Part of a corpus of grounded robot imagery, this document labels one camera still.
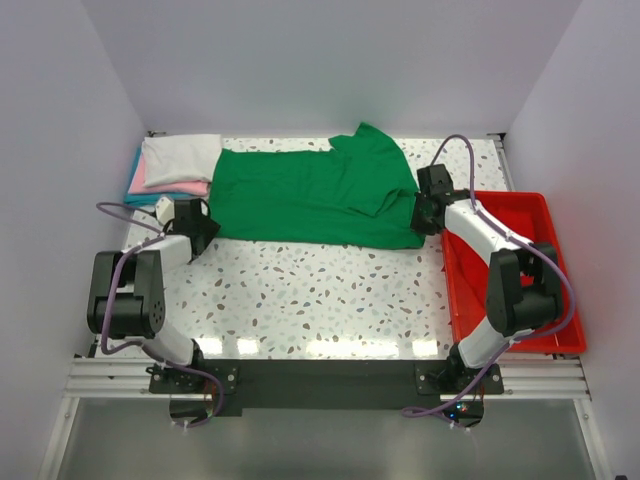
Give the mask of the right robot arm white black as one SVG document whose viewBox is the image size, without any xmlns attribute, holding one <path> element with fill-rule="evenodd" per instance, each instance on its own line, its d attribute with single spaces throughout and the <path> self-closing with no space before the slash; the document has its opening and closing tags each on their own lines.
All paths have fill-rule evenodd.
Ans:
<svg viewBox="0 0 640 480">
<path fill-rule="evenodd" d="M 495 362 L 497 352 L 557 320 L 564 311 L 555 248 L 511 231 L 467 189 L 456 190 L 446 167 L 417 171 L 411 228 L 462 239 L 488 267 L 485 317 L 452 347 L 447 372 L 459 375 Z"/>
</svg>

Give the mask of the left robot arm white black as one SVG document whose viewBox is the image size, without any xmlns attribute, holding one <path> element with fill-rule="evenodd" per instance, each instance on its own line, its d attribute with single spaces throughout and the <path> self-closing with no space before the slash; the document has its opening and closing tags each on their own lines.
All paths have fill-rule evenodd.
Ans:
<svg viewBox="0 0 640 480">
<path fill-rule="evenodd" d="M 163 196 L 152 211 L 115 202 L 96 208 L 149 233 L 128 249 L 94 258 L 86 318 L 102 354 L 136 347 L 162 366 L 196 369 L 201 348 L 168 319 L 164 275 L 198 259 L 219 233 L 208 203 Z"/>
</svg>

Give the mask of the green t shirt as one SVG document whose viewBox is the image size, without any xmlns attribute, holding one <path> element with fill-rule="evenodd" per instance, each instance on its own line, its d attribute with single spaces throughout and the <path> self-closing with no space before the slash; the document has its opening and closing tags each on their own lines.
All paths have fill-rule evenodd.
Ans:
<svg viewBox="0 0 640 480">
<path fill-rule="evenodd" d="M 402 149 L 362 123 L 321 151 L 223 150 L 208 204 L 229 239 L 419 249 L 417 190 Z"/>
</svg>

